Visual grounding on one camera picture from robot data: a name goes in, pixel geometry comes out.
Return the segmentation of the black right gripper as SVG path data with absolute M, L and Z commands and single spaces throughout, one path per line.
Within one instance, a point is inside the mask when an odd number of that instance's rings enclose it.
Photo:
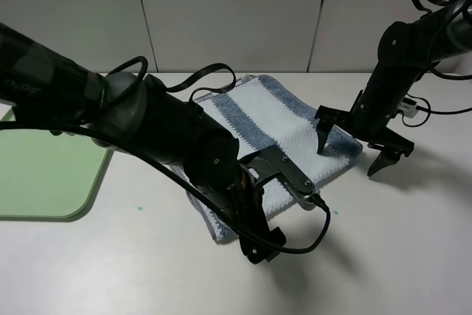
M 333 126 L 338 126 L 352 137 L 374 145 L 381 150 L 367 171 L 368 176 L 399 162 L 401 154 L 408 156 L 414 143 L 387 128 L 396 113 L 404 93 L 385 90 L 360 91 L 349 111 L 319 106 L 316 111 L 317 153 L 321 154 Z

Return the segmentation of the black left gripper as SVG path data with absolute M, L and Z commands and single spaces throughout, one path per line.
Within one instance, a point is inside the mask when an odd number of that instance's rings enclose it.
M 263 211 L 264 189 L 257 185 L 257 177 L 236 162 L 218 162 L 217 173 L 218 208 L 256 236 L 284 246 L 286 238 L 281 229 L 268 226 Z

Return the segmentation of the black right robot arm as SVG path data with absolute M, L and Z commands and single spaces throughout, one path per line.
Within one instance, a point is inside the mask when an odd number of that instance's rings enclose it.
M 414 143 L 390 130 L 409 89 L 447 58 L 471 51 L 471 0 L 454 0 L 413 23 L 394 22 L 381 37 L 378 63 L 349 111 L 320 106 L 316 112 L 321 153 L 333 126 L 379 150 L 368 176 L 409 156 Z

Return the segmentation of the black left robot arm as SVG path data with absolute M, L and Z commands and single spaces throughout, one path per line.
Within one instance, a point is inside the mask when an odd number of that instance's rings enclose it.
M 239 141 L 198 104 L 174 93 L 148 73 L 142 56 L 100 75 L 1 27 L 1 101 L 15 117 L 2 129 L 79 134 L 160 171 L 179 167 L 184 177 L 178 184 L 237 234 L 251 263 L 274 259 L 286 238 L 268 226 L 263 189 L 239 160 Z

